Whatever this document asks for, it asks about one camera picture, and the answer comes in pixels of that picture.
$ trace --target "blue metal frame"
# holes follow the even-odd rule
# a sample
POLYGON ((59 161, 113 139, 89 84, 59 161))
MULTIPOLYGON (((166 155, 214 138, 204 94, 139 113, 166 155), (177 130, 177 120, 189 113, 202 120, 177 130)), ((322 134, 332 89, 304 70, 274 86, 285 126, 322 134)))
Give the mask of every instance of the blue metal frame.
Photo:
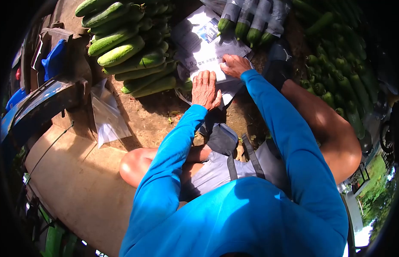
POLYGON ((4 116, 1 120, 0 142, 7 168, 21 147, 43 124, 64 109, 80 104, 81 93, 82 86, 79 83, 51 79, 4 116))

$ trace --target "hand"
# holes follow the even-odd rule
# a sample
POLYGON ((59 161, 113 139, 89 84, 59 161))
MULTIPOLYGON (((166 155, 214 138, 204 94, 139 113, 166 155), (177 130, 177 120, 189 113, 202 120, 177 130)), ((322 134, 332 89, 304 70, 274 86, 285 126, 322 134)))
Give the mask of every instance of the hand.
POLYGON ((221 104, 221 90, 215 96, 215 72, 209 70, 199 72, 192 80, 192 104, 204 106, 212 110, 221 104))
POLYGON ((234 78, 240 79, 241 74, 251 69, 250 62, 238 55, 224 54, 223 62, 220 63, 221 70, 234 78))

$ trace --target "person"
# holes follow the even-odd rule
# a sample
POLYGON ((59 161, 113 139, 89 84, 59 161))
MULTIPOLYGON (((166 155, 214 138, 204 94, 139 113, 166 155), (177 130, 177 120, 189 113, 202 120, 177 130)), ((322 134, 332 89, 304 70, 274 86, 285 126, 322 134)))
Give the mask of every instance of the person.
MULTIPOLYGON (((268 54, 268 63, 262 75, 272 84, 282 83, 286 78, 281 88, 282 95, 293 104, 308 123, 315 138, 320 142, 320 151, 336 184, 340 184, 357 170, 362 156, 360 144, 353 128, 346 120, 323 100, 308 93, 290 79, 293 58, 289 56, 291 53, 285 40, 274 44, 268 54), (279 74, 282 74, 282 80, 279 77, 280 81, 277 82, 275 80, 279 74)), ((216 116, 216 118, 210 118, 209 127, 213 129, 211 129, 208 142, 191 147, 186 162, 182 166, 181 201, 188 202, 230 182, 227 156, 234 151, 238 136, 226 124, 219 124, 217 122, 219 117, 216 116)), ((157 148, 139 148, 125 154, 120 164, 122 178, 137 188, 156 153, 157 148)), ((285 164, 274 141, 269 139, 264 142, 256 151, 256 155, 265 177, 270 178, 270 182, 290 196, 285 164)), ((251 162, 241 163, 234 160, 234 164, 238 178, 256 176, 251 162)))
MULTIPOLYGON (((292 200, 270 181, 247 176, 177 210, 181 168, 195 131, 220 103, 215 73, 205 71, 193 81, 192 106, 164 138, 136 189, 119 255, 341 256, 347 213, 311 129, 280 93, 289 83, 281 68, 287 60, 271 59, 270 82, 246 59, 224 55, 223 61, 227 65, 221 69, 243 81, 269 127, 285 163, 292 200)), ((202 149, 197 150, 201 157, 202 149)))

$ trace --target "black shoe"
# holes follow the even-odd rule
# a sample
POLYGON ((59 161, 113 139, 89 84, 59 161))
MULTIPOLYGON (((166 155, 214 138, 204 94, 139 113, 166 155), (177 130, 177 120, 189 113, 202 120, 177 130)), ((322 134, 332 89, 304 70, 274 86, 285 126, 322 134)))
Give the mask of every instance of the black shoe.
POLYGON ((290 46, 285 39, 279 39, 272 44, 267 54, 262 76, 281 92, 285 80, 292 78, 292 61, 290 46))
POLYGON ((205 122, 198 132, 208 138, 207 145, 212 151, 230 156, 238 145, 238 135, 224 123, 222 111, 213 110, 205 117, 205 122))

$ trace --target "black strap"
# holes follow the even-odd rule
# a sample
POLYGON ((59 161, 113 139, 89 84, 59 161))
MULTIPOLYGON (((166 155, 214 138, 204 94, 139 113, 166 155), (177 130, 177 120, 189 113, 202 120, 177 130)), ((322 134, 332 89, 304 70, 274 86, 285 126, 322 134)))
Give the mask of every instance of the black strap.
POLYGON ((230 174, 229 177, 231 178, 231 181, 238 179, 237 169, 235 168, 233 154, 230 154, 228 156, 227 166, 228 166, 228 172, 230 174))
POLYGON ((250 161, 252 163, 252 166, 254 167, 255 173, 257 174, 257 177, 265 179, 263 169, 261 168, 261 165, 258 162, 257 155, 255 154, 254 149, 251 146, 251 143, 249 142, 246 134, 242 135, 242 141, 245 145, 245 150, 248 153, 248 157, 250 158, 250 161))

